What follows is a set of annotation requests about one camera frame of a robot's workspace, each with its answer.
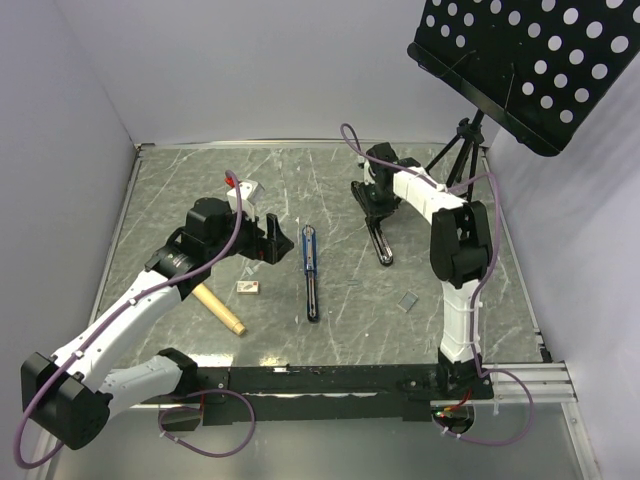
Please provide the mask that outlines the small staple box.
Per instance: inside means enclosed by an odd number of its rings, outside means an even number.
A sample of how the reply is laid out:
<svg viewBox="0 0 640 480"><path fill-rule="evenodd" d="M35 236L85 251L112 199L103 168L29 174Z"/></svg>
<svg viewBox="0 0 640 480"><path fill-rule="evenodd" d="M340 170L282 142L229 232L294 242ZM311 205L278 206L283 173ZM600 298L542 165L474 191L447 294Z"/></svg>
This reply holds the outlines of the small staple box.
<svg viewBox="0 0 640 480"><path fill-rule="evenodd" d="M257 295L260 291L258 281L237 281L236 292L238 294Z"/></svg>

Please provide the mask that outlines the black stapler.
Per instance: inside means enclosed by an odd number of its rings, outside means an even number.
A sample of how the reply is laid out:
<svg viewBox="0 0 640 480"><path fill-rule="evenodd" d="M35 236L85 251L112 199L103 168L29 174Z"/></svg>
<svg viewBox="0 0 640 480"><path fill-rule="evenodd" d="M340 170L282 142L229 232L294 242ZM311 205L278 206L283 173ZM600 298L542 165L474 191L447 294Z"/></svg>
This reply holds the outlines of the black stapler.
<svg viewBox="0 0 640 480"><path fill-rule="evenodd" d="M394 213L395 201L380 197L372 184L352 181L350 187L352 195L364 212L365 224L378 261L383 266L390 266L393 263L393 253L382 231L381 222Z"/></svg>

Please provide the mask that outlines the blue stapler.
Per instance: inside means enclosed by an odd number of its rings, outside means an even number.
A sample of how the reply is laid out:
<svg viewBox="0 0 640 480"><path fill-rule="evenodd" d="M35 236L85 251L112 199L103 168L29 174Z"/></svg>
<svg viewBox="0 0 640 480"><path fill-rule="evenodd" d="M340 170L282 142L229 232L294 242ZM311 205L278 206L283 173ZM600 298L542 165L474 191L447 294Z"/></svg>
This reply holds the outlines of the blue stapler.
<svg viewBox="0 0 640 480"><path fill-rule="evenodd" d="M306 281L307 319L311 323L317 323L320 320L317 288L317 242L316 230L309 224L305 225L301 230L301 245Z"/></svg>

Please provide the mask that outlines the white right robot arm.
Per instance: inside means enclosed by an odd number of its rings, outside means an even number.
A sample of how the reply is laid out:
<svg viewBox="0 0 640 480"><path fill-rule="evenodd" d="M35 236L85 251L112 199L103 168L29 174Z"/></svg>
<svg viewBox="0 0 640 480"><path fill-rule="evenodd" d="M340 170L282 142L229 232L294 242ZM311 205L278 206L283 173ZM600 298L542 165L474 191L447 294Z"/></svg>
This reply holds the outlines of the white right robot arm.
<svg viewBox="0 0 640 480"><path fill-rule="evenodd" d="M415 159L399 158L388 143L366 151L364 180L351 191L365 214L379 262L393 263L381 222L405 202L430 225L429 262L443 290L443 334L436 384L448 398L466 392L481 370L478 313L482 280L493 259L485 206L436 183Z"/></svg>

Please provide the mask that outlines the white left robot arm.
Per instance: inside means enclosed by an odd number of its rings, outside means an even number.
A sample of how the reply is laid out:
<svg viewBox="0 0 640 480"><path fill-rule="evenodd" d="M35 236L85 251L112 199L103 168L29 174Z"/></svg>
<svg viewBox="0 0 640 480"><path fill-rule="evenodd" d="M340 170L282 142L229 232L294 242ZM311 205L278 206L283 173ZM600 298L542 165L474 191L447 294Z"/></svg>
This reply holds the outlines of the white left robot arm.
<svg viewBox="0 0 640 480"><path fill-rule="evenodd" d="M294 243L267 214L265 229L243 205L201 198L134 283L98 320L46 357L32 354L21 367L23 419L32 420L63 445L78 450L121 411L154 397L177 402L199 387L198 366L174 348L127 369L116 361L161 317L179 305L232 255L274 265Z"/></svg>

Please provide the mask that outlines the grey staple strip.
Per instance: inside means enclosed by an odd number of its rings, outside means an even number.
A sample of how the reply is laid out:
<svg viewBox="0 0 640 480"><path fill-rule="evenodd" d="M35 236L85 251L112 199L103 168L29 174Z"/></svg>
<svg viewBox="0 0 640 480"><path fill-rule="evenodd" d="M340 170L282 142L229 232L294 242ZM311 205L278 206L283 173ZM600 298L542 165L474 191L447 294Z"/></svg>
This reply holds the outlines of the grey staple strip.
<svg viewBox="0 0 640 480"><path fill-rule="evenodd" d="M399 300L397 306L403 312L409 312L417 303L418 299L419 297L415 293L407 291Z"/></svg>

